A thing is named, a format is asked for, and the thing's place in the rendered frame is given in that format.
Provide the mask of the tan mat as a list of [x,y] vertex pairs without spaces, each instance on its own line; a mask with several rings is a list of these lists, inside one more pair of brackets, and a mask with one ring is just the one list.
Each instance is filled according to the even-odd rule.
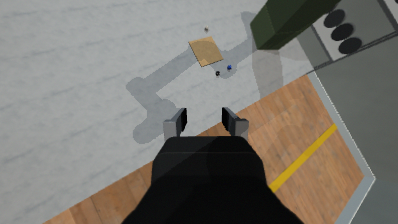
[[223,60],[212,36],[189,42],[201,67]]

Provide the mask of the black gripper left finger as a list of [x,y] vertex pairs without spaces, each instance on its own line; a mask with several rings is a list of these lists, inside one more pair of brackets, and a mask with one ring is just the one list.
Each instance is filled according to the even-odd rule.
[[170,137],[180,136],[187,124],[187,108],[181,108],[171,120],[163,122],[164,140]]

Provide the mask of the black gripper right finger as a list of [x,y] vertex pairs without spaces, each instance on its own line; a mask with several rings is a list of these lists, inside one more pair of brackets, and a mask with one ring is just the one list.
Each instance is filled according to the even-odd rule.
[[231,136],[240,136],[248,142],[249,121],[240,119],[228,107],[222,107],[222,123]]

